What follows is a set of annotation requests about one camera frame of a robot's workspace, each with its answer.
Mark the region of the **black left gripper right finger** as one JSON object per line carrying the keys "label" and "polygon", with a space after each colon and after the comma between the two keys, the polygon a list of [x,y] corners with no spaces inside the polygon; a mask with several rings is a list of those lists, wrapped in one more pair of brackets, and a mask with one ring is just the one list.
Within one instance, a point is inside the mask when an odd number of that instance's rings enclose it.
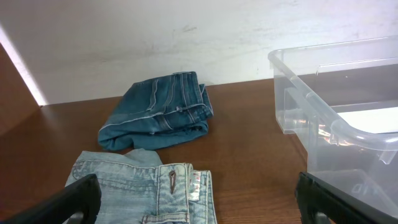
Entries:
{"label": "black left gripper right finger", "polygon": [[397,224],[394,218],[307,172],[301,172],[295,199],[303,224]]}

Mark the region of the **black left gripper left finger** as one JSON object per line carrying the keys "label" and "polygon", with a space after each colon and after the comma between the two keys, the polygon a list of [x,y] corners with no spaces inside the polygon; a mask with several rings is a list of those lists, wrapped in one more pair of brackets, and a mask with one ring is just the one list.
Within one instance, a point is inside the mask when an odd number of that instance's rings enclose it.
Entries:
{"label": "black left gripper left finger", "polygon": [[4,221],[2,224],[91,224],[101,206],[101,189],[95,174],[88,174],[50,198]]}

